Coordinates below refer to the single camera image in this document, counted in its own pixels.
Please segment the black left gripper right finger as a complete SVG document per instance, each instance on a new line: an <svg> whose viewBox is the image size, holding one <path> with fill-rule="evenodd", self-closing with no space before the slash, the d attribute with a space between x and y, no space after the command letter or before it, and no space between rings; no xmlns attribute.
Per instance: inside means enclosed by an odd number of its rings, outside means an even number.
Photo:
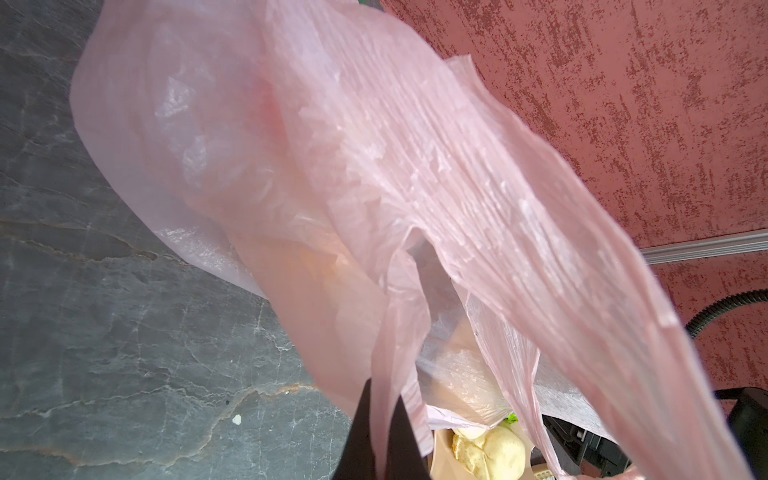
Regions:
<svg viewBox="0 0 768 480"><path fill-rule="evenodd" d="M395 406L388 438L386 480L430 480L407 410L401 398Z"/></svg>

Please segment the pink translucent plastic bag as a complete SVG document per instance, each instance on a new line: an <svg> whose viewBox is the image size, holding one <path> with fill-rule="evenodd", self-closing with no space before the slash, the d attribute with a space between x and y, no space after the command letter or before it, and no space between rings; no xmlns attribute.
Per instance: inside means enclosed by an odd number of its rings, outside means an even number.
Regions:
<svg viewBox="0 0 768 480"><path fill-rule="evenodd" d="M355 415L375 478L435 271L529 437L548 359L643 479L748 479L675 309L568 163L442 59L355 1L107 1L70 93L112 188L187 261L263 293L318 388Z"/></svg>

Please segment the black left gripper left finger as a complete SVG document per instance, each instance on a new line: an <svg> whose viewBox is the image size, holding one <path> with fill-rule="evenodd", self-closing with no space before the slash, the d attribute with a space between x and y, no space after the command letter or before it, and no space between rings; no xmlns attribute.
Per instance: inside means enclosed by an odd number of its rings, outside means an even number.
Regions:
<svg viewBox="0 0 768 480"><path fill-rule="evenodd" d="M375 457L370 435L370 394L371 380L368 380L332 480L375 479Z"/></svg>

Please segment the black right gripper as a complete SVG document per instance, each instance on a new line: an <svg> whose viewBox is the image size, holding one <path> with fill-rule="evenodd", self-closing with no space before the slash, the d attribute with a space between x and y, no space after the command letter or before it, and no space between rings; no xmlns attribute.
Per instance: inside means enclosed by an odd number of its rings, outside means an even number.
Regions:
<svg viewBox="0 0 768 480"><path fill-rule="evenodd" d="M562 419L547 415L542 419L554 444L575 465L595 467L599 477L613 477L630 467L630 459L613 441Z"/></svg>

